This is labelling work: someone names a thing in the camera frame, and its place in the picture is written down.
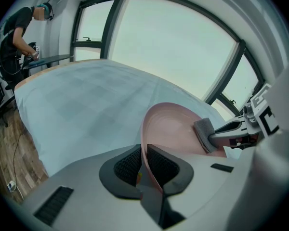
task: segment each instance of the man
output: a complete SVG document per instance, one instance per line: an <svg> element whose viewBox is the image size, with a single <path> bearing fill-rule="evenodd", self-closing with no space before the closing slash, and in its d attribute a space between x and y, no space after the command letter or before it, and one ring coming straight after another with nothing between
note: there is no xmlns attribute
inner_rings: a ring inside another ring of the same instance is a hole
<svg viewBox="0 0 289 231"><path fill-rule="evenodd" d="M23 40L32 18L44 21L52 20L52 6L43 3L37 7L24 7L13 14L2 26L0 31L0 72L4 80L14 91L15 86L24 79L19 59L21 54L30 56L34 61L39 59L39 54Z"/></svg>

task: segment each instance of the pink plate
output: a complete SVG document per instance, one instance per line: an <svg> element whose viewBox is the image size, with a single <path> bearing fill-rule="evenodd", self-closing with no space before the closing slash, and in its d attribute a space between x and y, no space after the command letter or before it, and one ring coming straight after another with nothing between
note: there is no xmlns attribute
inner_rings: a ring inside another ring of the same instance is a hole
<svg viewBox="0 0 289 231"><path fill-rule="evenodd" d="M226 157L223 147L207 154L195 132L194 122L201 118L191 110L175 103L158 103L146 113L141 125L141 150L148 173L162 193L163 190L153 176L147 161L147 145L162 145L182 153Z"/></svg>

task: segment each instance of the person's hand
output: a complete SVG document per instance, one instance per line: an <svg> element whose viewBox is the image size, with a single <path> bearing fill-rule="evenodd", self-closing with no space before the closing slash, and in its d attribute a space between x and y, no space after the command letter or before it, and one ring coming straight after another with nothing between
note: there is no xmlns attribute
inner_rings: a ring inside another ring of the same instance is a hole
<svg viewBox="0 0 289 231"><path fill-rule="evenodd" d="M37 61L38 59L39 59L39 53L36 51L36 52L34 52L32 55L32 59L34 60L34 61Z"/></svg>

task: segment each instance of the window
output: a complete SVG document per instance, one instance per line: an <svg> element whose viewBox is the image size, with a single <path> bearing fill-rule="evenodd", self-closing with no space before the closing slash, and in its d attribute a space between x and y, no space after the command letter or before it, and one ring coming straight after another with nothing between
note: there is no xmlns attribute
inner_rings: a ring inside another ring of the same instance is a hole
<svg viewBox="0 0 289 231"><path fill-rule="evenodd" d="M111 9L113 1L101 2L84 8L79 22L77 39L86 41L89 37L91 41L101 41L105 23Z"/></svg>
<svg viewBox="0 0 289 231"><path fill-rule="evenodd" d="M234 100L234 106L240 111L252 96L257 84L257 76L246 56L243 55L223 94L227 99Z"/></svg>
<svg viewBox="0 0 289 231"><path fill-rule="evenodd" d="M204 15L168 0L126 0L124 7L109 58L204 99L233 52L232 37Z"/></svg>
<svg viewBox="0 0 289 231"><path fill-rule="evenodd" d="M101 49L99 48L76 47L74 58L75 58L75 61L99 59L100 54L101 54Z"/></svg>
<svg viewBox="0 0 289 231"><path fill-rule="evenodd" d="M228 121L232 118L235 117L235 114L233 114L221 101L219 101L218 99L216 99L213 103L212 103L212 107L215 108L218 113L220 113L220 115L222 116L222 118L225 121Z"/></svg>

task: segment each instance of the gray sponge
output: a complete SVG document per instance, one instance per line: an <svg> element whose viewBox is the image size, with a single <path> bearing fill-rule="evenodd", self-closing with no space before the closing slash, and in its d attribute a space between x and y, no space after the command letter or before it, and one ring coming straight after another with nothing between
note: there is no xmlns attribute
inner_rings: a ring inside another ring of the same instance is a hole
<svg viewBox="0 0 289 231"><path fill-rule="evenodd" d="M217 150L217 148L212 145L208 137L215 133L214 127L209 118L203 118L199 121L194 122L195 133L207 153L212 153Z"/></svg>

